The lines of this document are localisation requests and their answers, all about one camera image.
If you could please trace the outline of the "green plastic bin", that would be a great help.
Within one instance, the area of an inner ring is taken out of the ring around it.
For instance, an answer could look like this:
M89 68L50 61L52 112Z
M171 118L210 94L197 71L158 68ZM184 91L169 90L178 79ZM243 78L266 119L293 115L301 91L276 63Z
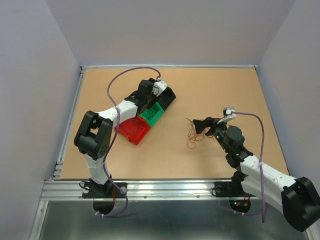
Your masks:
M152 107L147 108L139 116L143 118L150 127L153 127L163 114L163 108L158 102L156 102Z

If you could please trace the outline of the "red plastic bin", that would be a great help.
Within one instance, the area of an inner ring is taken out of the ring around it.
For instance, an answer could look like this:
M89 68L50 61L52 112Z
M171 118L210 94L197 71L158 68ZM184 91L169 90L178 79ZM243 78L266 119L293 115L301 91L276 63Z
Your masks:
M140 116L125 120L119 125L118 133L125 136L127 140L138 145L151 127Z

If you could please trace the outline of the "black plastic bin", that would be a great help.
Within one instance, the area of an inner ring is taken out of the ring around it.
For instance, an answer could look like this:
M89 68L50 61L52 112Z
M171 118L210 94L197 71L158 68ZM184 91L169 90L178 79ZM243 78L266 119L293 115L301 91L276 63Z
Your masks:
M154 84L156 80L153 78L150 78L149 81L151 81ZM149 109L152 107L153 104L159 103L162 109L165 111L175 99L176 99L175 93L168 86L159 96L155 96L152 92L151 101L148 104L147 108Z

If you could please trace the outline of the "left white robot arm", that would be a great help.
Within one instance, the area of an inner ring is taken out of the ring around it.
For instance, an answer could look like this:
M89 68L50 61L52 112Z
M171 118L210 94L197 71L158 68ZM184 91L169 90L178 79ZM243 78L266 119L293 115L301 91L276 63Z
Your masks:
M137 90L116 106L85 113L74 138L74 145L84 155L90 173L89 181L82 187L84 190L100 197L111 193L113 187L104 170L104 157L110 150L112 130L143 113L167 87L168 84L161 78L142 80Z

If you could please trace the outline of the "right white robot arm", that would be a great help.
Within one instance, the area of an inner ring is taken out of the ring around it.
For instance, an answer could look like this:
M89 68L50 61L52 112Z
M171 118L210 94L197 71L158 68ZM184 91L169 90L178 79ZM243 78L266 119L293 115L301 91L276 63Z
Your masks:
M226 153L229 165L236 169L230 182L231 192L244 192L260 198L277 209L297 231L303 232L320 219L320 195L306 177L293 177L261 162L245 146L240 128L227 125L225 118L207 117L192 122L197 134L208 131Z

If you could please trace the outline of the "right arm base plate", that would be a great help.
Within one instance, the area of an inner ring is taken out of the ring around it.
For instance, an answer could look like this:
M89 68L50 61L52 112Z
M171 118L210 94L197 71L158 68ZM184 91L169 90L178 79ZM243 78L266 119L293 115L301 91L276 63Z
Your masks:
M216 181L211 194L217 198L245 197L247 193L243 190L242 182L246 177L246 174L236 171L230 179Z

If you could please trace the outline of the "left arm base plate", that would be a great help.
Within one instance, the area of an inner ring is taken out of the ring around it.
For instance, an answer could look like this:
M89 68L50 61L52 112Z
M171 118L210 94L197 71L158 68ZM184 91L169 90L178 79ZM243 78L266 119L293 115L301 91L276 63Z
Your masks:
M98 184L92 179L79 182L84 199L124 199L124 195L109 180L105 184Z

